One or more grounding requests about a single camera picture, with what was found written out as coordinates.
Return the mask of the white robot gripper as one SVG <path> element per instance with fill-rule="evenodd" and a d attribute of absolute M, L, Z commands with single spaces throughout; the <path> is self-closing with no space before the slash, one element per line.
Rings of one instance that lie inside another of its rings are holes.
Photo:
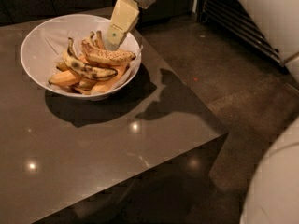
<path fill-rule="evenodd" d="M 117 50 L 135 27 L 139 8 L 147 9 L 157 0 L 117 0 L 104 38 L 108 50 Z"/>

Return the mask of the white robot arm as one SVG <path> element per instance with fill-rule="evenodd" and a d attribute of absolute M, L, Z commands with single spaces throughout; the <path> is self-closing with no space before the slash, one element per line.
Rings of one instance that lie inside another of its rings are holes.
<path fill-rule="evenodd" d="M 111 224 L 239 224 L 259 161 L 299 114 L 297 91 L 277 64 L 214 21 L 183 16 L 137 29 L 170 66 L 161 72 L 160 98 L 137 121 L 202 105 L 229 134 L 208 175 L 201 173 L 216 143 L 183 156 L 186 178 L 170 178 L 161 168 L 140 176 Z"/>

